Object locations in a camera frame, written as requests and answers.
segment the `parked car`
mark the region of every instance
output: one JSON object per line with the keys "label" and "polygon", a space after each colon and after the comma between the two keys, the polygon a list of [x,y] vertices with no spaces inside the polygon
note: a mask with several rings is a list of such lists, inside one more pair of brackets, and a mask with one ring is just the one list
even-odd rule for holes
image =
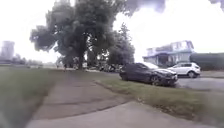
{"label": "parked car", "polygon": [[100,67],[100,71],[104,71],[104,72],[119,72],[119,65],[103,65]]}
{"label": "parked car", "polygon": [[177,74],[167,69],[150,68],[143,63],[128,64],[121,68],[120,77],[123,80],[141,81],[155,86],[174,85]]}
{"label": "parked car", "polygon": [[197,78],[200,76],[201,68],[196,63],[179,63],[171,68],[168,68],[176,72],[178,75],[185,75],[190,78]]}

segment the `lawn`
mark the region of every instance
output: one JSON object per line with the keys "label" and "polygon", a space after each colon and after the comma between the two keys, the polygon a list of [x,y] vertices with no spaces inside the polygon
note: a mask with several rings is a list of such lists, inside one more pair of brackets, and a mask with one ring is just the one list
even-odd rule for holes
{"label": "lawn", "polygon": [[170,115],[224,127],[224,93],[155,87],[118,78],[101,79],[100,83]]}
{"label": "lawn", "polygon": [[23,128],[60,73],[0,67],[0,127]]}

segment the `sidewalk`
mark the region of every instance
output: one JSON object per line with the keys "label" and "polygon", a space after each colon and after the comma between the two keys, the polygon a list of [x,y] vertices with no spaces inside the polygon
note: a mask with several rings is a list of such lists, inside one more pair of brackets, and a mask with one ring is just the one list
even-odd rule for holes
{"label": "sidewalk", "polygon": [[127,101],[93,82],[68,76],[46,97],[27,128],[213,128]]}
{"label": "sidewalk", "polygon": [[68,79],[58,83],[51,90],[33,119],[77,116],[111,108],[125,102],[127,102],[126,99],[93,82],[81,81],[68,76]]}

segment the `house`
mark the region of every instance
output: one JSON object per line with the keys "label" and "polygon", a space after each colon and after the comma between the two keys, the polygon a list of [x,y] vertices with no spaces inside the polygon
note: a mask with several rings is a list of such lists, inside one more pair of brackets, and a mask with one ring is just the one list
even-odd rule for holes
{"label": "house", "polygon": [[1,60],[12,60],[14,55],[14,42],[4,41],[2,42],[2,47],[0,48],[0,58]]}
{"label": "house", "polygon": [[145,62],[150,62],[160,67],[169,67],[178,62],[190,61],[190,55],[194,53],[191,41],[174,42],[162,47],[148,48]]}

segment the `white car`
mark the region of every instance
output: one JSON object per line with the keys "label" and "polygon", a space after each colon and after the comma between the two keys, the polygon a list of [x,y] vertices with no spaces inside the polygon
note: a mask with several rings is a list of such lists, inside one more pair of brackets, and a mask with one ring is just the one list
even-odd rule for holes
{"label": "white car", "polygon": [[176,72],[178,75],[187,75],[190,78],[196,78],[200,76],[201,68],[195,63],[179,63],[173,67],[168,68]]}

